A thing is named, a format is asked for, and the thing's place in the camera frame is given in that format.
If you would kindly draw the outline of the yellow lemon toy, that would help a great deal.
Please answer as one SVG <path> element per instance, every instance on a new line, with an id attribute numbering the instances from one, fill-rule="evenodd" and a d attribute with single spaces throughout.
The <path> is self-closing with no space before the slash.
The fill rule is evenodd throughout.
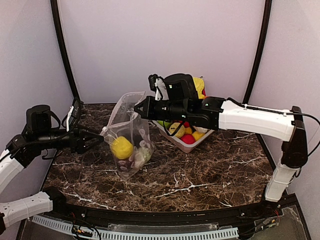
<path id="1" fill-rule="evenodd" d="M 117 137 L 112 142 L 110 149 L 113 155 L 119 160 L 129 158 L 134 152 L 134 146 L 124 136 Z"/>

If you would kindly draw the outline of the clear dotted zip top bag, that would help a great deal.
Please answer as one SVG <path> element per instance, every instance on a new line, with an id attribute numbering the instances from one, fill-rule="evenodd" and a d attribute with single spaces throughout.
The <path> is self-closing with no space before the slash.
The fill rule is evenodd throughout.
<path id="1" fill-rule="evenodd" d="M 116 103 L 111 112 L 108 124 L 102 128 L 102 131 L 100 133 L 100 135 L 104 137 L 104 141 L 109 145 L 110 150 L 113 141 L 120 136 L 125 137 L 133 145 L 133 131 L 144 129 L 144 147 L 151 149 L 153 154 L 155 145 L 150 138 L 149 122 L 146 119 L 142 119 L 141 116 L 134 111 L 134 106 L 142 102 L 142 100 L 145 98 L 145 95 L 146 93 L 144 91 L 129 92 L 124 94 Z M 128 158 L 135 159 L 135 154 L 139 148 L 133 145 L 133 153 Z M 140 169 L 136 172 L 121 172 L 118 165 L 118 161 L 121 159 L 116 158 L 112 151 L 111 154 L 115 162 L 117 173 L 124 180 L 128 180 L 129 178 L 131 178 L 145 165 L 144 164 L 143 166 L 141 166 Z"/>

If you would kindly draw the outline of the dark red cabbage toy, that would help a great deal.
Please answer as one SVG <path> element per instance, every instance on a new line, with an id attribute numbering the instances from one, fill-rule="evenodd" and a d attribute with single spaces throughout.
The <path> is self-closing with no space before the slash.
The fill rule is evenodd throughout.
<path id="1" fill-rule="evenodd" d="M 141 168 L 138 161 L 135 161 L 132 157 L 119 160 L 118 166 L 119 170 L 123 173 L 137 172 Z"/>

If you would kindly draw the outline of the white cauliflower toy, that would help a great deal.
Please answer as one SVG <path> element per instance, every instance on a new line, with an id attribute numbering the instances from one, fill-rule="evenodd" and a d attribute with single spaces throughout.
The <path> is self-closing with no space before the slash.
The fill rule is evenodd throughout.
<path id="1" fill-rule="evenodd" d="M 135 165 L 137 168 L 142 167 L 146 164 L 152 156 L 153 151 L 147 147 L 140 147 L 135 153 Z"/>

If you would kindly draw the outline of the dark purple eggplant toy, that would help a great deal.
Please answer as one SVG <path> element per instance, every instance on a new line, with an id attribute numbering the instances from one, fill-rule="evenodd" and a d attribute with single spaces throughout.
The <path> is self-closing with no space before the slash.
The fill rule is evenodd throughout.
<path id="1" fill-rule="evenodd" d="M 132 133 L 133 145 L 137 148 L 144 147 L 146 145 L 145 135 L 146 131 L 143 128 L 139 130 L 135 129 Z"/>

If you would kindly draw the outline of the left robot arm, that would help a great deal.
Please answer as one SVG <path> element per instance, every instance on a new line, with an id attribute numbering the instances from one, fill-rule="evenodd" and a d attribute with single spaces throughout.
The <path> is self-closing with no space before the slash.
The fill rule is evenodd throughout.
<path id="1" fill-rule="evenodd" d="M 21 134 L 14 136 L 0 155 L 0 189 L 8 184 L 45 150 L 70 149 L 84 154 L 104 142 L 97 131 L 79 124 L 81 103 L 75 101 L 66 116 L 66 127 L 52 126 L 52 119 L 60 119 L 49 105 L 33 106 L 26 111 L 26 124 Z M 0 205 L 0 231 L 38 214 L 58 210 L 66 203 L 66 197 L 56 187 L 12 202 Z"/>

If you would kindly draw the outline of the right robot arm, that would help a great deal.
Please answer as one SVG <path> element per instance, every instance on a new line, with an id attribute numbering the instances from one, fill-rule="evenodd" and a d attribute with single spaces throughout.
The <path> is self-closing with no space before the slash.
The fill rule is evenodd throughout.
<path id="1" fill-rule="evenodd" d="M 304 123 L 307 114 L 297 106 L 278 110 L 247 105 L 230 97 L 200 99 L 193 77 L 184 73 L 166 78 L 152 74 L 148 82 L 155 96 L 147 96 L 134 106 L 134 111 L 143 119 L 182 121 L 208 130 L 244 131 L 282 140 L 282 157 L 264 192 L 268 202 L 281 199 L 313 154 L 308 151 Z"/>

